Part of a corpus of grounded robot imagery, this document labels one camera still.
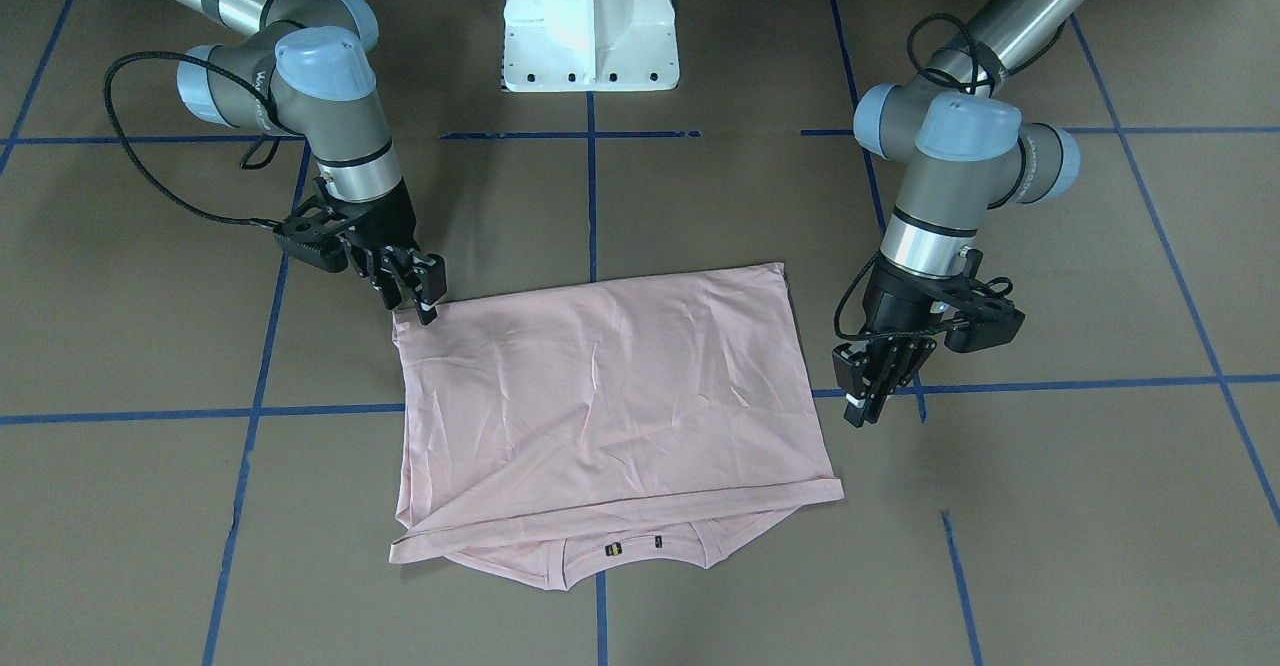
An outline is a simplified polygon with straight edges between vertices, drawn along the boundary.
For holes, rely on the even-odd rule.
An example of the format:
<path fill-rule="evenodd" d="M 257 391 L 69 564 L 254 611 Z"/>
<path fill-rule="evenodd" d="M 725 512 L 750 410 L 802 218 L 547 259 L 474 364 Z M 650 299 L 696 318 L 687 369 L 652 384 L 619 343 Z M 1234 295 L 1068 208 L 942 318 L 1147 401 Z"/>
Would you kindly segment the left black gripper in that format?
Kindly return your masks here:
<path fill-rule="evenodd" d="M 835 377 L 845 393 L 844 419 L 852 428 L 876 424 L 881 407 L 936 351 L 940 336 L 955 353 L 1011 342 L 1025 314 L 1010 300 L 1012 282 L 978 278 L 979 250 L 961 251 L 963 268 L 941 279 L 911 274 L 876 255 L 858 272 L 833 314 L 840 345 Z"/>

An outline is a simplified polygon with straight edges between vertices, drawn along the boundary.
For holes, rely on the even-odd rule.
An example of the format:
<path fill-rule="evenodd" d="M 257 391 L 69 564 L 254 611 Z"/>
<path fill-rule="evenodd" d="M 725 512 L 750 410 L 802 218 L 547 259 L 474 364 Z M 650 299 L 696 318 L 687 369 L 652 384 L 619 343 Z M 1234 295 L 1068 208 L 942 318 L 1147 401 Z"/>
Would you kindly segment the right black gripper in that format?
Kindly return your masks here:
<path fill-rule="evenodd" d="M 433 324 L 436 304 L 447 293 L 445 261 L 419 250 L 406 183 L 367 202 L 343 201 L 328 186 L 323 178 L 312 179 L 314 193 L 274 225 L 282 252 L 328 273 L 352 268 L 385 309 L 410 300 L 420 324 Z"/>

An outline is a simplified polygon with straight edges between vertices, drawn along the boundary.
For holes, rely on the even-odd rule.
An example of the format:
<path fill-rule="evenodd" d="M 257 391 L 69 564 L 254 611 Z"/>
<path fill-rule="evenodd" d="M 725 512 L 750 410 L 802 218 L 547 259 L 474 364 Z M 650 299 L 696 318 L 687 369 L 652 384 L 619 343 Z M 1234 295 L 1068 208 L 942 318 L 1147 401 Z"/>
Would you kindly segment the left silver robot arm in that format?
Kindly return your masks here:
<path fill-rule="evenodd" d="M 1005 277 L 982 280 L 978 231 L 992 210 L 1065 193 L 1082 152 L 1055 126 L 1025 122 L 998 100 L 1014 76 L 1043 58 L 1087 0 L 989 0 L 970 20 L 927 15 L 956 33 L 904 85 L 860 99 L 854 134 L 867 151 L 901 163 L 905 177 L 879 248 L 858 272 L 863 325 L 844 329 L 836 311 L 835 375 L 854 426 L 879 419 L 934 350 L 972 353 L 1011 342 L 1025 320 Z"/>

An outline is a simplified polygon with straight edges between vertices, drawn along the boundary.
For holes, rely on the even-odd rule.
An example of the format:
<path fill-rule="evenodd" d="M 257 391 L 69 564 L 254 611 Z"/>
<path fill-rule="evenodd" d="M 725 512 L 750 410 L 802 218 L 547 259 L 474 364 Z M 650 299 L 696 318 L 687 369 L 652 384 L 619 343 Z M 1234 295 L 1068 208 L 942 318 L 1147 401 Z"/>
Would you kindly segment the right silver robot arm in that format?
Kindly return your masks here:
<path fill-rule="evenodd" d="M 239 35 L 233 45 L 174 54 L 184 106 L 198 119 L 252 129 L 261 141 L 298 136 L 317 165 L 314 193 L 287 218 L 224 218 L 269 231 L 282 252 L 312 268 L 352 269 L 389 310 L 436 318 L 445 264 L 415 240 L 404 183 L 369 51 L 379 24 L 365 0 L 175 0 Z"/>

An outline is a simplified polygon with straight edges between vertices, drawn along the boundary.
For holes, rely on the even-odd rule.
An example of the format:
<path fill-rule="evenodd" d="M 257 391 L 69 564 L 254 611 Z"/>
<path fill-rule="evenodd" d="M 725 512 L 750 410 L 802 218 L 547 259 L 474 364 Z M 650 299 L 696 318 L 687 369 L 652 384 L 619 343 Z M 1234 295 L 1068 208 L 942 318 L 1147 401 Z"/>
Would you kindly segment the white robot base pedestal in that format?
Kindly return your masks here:
<path fill-rule="evenodd" d="M 681 78 L 675 0 L 504 0 L 515 93 L 654 92 Z"/>

